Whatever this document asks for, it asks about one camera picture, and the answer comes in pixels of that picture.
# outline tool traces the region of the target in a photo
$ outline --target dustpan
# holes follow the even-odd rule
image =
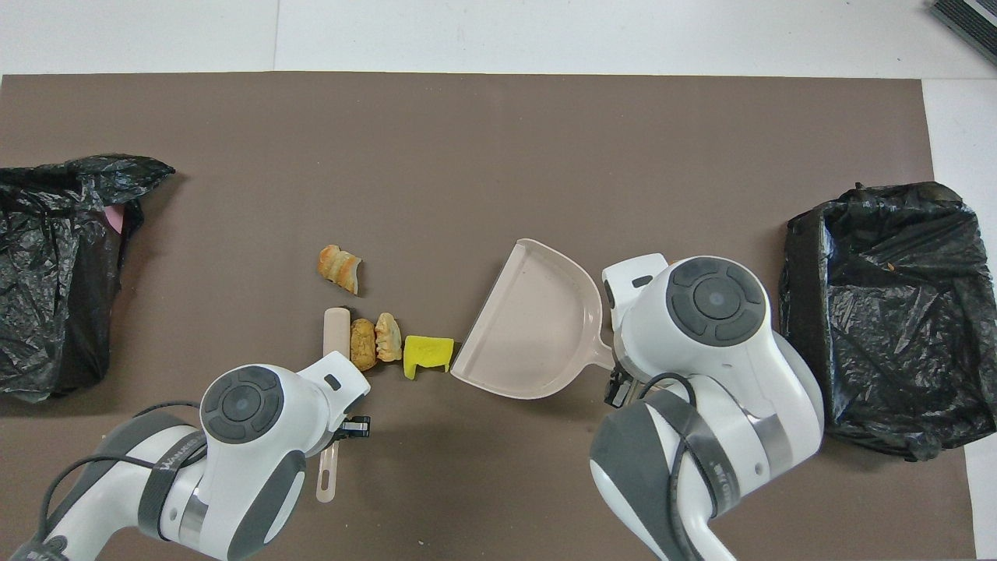
[[[592,277],[556,250],[519,240],[451,373],[505,397],[547,397],[589,364],[612,369],[601,329],[602,301]]]

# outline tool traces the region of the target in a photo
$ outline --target small brush handle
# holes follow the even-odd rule
[[[322,355],[338,350],[350,355],[350,310],[330,307],[325,310],[322,327]],[[330,502],[336,496],[336,466],[339,462],[339,442],[322,450],[318,461],[318,483],[315,497],[320,502]]]

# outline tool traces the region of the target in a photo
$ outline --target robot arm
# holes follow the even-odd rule
[[[201,401],[203,432],[153,411],[109,434],[96,452],[105,459],[88,465],[11,560],[95,559],[128,526],[216,559],[244,559],[283,528],[304,458],[334,439],[366,436],[368,418],[344,421],[369,390],[338,352],[298,373],[267,364],[231,370]]]
[[[596,486],[659,558],[733,559],[707,522],[817,452],[817,382],[734,262],[645,256],[603,280],[618,369],[645,391],[660,372],[681,383],[606,417],[589,454]]]

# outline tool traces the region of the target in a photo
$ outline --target black garbage bag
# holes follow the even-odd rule
[[[40,401],[104,377],[139,197],[173,171],[126,155],[0,169],[0,392]],[[120,233],[106,213],[118,205]]]
[[[790,220],[780,308],[828,435],[915,461],[994,432],[997,306],[976,215],[945,186],[858,185]]]

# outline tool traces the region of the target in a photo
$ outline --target bread piece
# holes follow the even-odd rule
[[[318,271],[323,277],[356,294],[360,291],[357,283],[360,261],[357,256],[340,250],[339,246],[326,246],[318,255]]]
[[[385,362],[402,358],[402,331],[398,329],[395,317],[386,311],[378,316],[374,326],[377,335],[374,342],[377,345],[377,357]]]
[[[370,319],[361,317],[350,324],[350,361],[361,372],[377,364],[374,323]]]

